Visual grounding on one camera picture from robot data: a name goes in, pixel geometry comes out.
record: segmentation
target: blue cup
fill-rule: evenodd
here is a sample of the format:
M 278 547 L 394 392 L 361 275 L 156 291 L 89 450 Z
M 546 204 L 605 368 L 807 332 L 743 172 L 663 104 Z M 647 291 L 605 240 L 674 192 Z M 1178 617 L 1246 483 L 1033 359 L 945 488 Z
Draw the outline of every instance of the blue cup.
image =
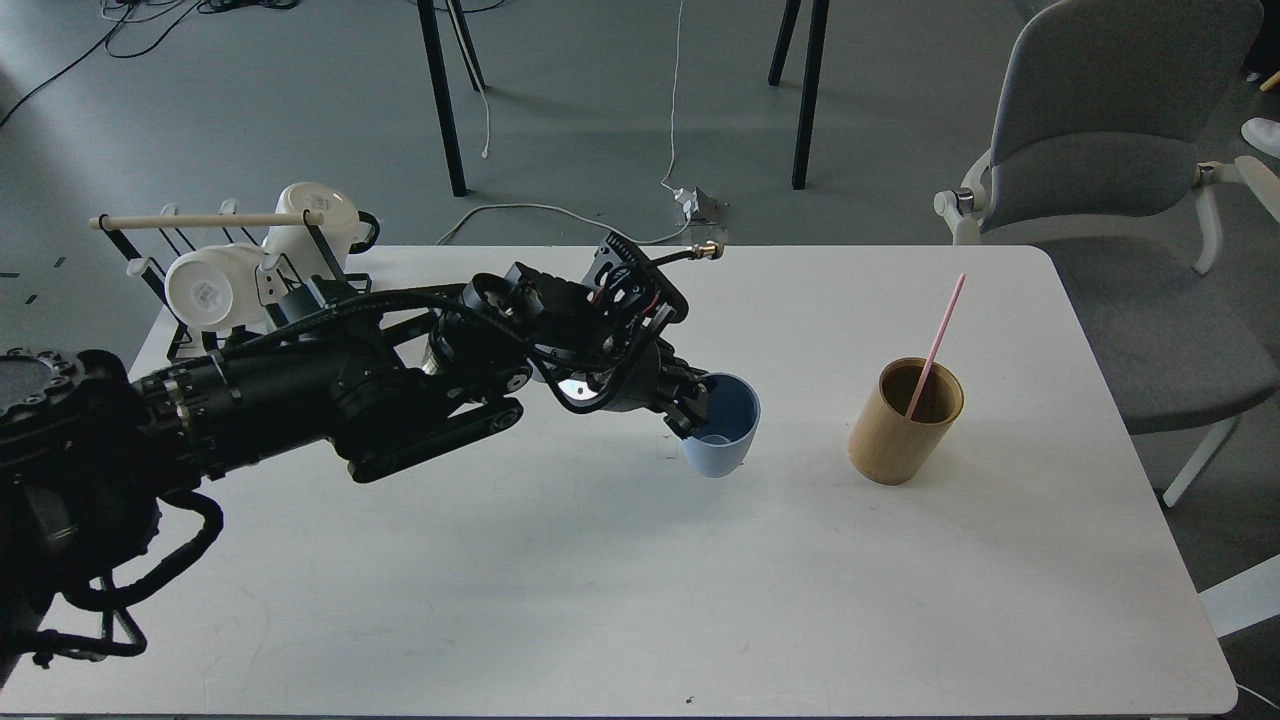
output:
M 746 457 L 760 424 L 760 398 L 746 380 L 727 373 L 703 377 L 707 386 L 707 424 L 680 442 L 685 459 L 701 475 L 723 478 Z

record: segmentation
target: wooden rod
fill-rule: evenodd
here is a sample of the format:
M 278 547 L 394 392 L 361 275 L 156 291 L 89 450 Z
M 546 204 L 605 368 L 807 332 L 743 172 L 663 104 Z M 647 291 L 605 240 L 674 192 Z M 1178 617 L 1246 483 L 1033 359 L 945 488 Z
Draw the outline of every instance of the wooden rod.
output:
M 96 231 L 136 231 L 150 228 L 260 228 L 268 225 L 320 225 L 324 214 L 314 210 L 301 213 L 261 213 L 257 215 L 134 215 L 90 218 L 88 227 Z

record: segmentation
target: bamboo cup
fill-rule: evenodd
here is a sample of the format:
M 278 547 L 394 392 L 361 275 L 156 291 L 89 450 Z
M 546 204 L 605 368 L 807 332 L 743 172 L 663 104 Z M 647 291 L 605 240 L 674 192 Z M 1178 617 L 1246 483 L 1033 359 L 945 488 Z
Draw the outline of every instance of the bamboo cup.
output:
M 849 459 L 877 483 L 896 486 L 915 477 L 964 409 L 960 380 L 934 363 L 915 415 L 908 419 L 906 407 L 922 369 L 923 357 L 902 357 L 886 365 L 849 436 Z

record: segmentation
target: black table leg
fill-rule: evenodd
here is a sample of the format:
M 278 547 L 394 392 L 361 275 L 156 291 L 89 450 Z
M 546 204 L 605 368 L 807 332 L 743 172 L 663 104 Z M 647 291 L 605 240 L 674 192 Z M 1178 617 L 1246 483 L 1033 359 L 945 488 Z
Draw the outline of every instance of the black table leg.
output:
M 782 26 L 778 27 L 778 42 L 773 46 L 773 63 L 769 65 L 769 85 L 777 87 L 782 81 L 782 65 L 787 61 L 791 49 L 791 36 L 796 32 L 796 18 L 800 15 L 800 0 L 787 0 L 782 10 Z
M 813 0 L 809 23 L 809 53 L 804 64 L 804 88 L 800 92 L 800 127 L 796 131 L 796 155 L 791 168 L 791 187 L 804 190 L 809 174 L 809 143 L 813 141 L 813 114 L 818 106 L 818 76 L 822 74 L 822 45 L 827 38 L 827 10 L 831 0 Z
M 484 83 L 484 74 L 480 73 L 480 60 L 476 59 L 476 49 L 471 45 L 471 32 L 467 29 L 467 15 L 462 12 L 460 0 L 445 0 L 449 9 L 449 20 L 453 23 L 453 33 L 458 36 L 458 47 L 462 49 L 462 59 L 467 64 L 467 77 L 471 78 L 471 90 L 480 92 L 488 90 Z
M 417 18 L 422 24 L 422 42 L 426 45 L 426 67 L 431 73 L 435 113 L 440 117 L 440 141 L 444 143 L 444 161 L 449 165 L 449 184 L 453 186 L 453 196 L 462 197 L 467 193 L 467 181 L 462 177 L 458 128 L 453 124 L 453 102 L 449 101 L 449 79 L 444 74 L 440 28 L 435 23 L 435 9 L 431 0 L 419 0 Z

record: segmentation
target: pink straw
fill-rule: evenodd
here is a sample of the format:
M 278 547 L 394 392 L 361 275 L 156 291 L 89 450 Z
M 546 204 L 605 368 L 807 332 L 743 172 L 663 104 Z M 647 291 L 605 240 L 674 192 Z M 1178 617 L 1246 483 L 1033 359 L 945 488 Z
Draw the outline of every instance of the pink straw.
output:
M 924 380 L 929 379 L 929 372 L 933 370 L 933 356 L 938 354 L 938 346 L 942 345 L 942 333 L 947 332 L 947 323 L 951 322 L 951 311 L 956 309 L 956 299 L 960 297 L 960 288 L 964 287 L 964 273 L 960 273 L 960 279 L 956 281 L 956 288 L 951 291 L 951 302 L 947 302 L 947 311 L 942 315 L 942 324 L 938 325 L 938 334 L 933 338 L 933 347 L 929 348 L 929 356 L 924 360 L 924 369 L 920 370 L 920 379 L 915 383 L 915 392 L 911 393 L 911 404 L 906 406 L 906 419 L 910 420 L 911 415 L 915 414 L 915 405 L 920 401 L 920 393 L 924 392 Z

